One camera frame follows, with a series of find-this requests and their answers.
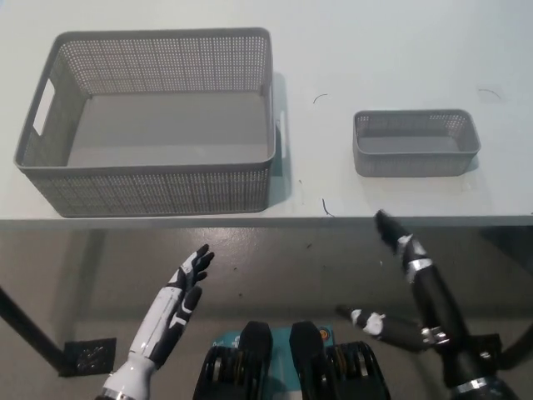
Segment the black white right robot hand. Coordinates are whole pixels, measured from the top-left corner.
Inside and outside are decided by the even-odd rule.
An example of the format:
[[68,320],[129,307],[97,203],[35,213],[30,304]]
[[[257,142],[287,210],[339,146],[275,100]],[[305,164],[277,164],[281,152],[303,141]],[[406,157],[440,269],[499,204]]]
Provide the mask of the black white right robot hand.
[[367,335],[413,352],[433,349],[443,364],[444,382],[457,398],[503,397],[504,383],[483,359],[461,311],[428,252],[413,233],[387,212],[374,220],[381,240],[400,259],[421,325],[385,313],[338,305],[336,312]]

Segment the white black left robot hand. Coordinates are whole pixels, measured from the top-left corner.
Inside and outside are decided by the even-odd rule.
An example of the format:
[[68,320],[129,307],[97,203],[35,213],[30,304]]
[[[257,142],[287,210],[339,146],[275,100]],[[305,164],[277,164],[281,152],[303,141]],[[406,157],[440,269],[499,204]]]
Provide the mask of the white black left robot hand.
[[214,253],[201,246],[174,272],[152,302],[130,346],[160,368],[185,331],[202,296],[198,283],[207,277]]

